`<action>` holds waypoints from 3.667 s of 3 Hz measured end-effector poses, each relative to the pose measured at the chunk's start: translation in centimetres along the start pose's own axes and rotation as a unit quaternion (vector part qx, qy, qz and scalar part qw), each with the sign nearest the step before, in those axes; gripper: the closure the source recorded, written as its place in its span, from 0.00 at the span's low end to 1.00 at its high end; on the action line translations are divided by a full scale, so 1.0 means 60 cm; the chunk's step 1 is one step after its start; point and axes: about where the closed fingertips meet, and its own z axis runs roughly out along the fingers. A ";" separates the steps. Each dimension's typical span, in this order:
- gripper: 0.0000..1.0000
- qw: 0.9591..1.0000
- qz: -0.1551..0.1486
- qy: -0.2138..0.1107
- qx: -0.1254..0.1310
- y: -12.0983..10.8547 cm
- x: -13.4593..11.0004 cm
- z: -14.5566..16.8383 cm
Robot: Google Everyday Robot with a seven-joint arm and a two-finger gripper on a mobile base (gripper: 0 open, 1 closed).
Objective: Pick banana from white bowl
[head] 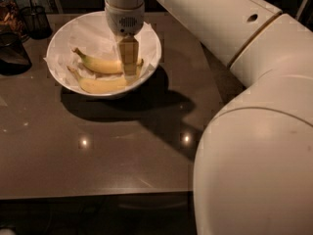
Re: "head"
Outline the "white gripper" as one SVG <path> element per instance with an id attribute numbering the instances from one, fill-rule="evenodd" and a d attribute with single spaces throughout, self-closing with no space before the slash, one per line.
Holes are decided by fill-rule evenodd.
<path id="1" fill-rule="evenodd" d="M 115 35 L 124 36 L 117 44 L 119 56 L 124 74 L 133 76 L 136 74 L 139 57 L 139 42 L 133 35 L 143 27 L 145 5 L 114 5 L 107 2 L 105 12 L 111 31 Z"/>

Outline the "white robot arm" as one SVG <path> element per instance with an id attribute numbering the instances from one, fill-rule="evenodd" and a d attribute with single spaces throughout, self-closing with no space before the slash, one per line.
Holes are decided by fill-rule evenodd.
<path id="1" fill-rule="evenodd" d="M 198 235 L 313 235 L 311 31 L 264 0 L 157 0 L 246 87 L 210 121 L 194 164 Z M 144 0 L 105 0 L 136 33 Z"/>

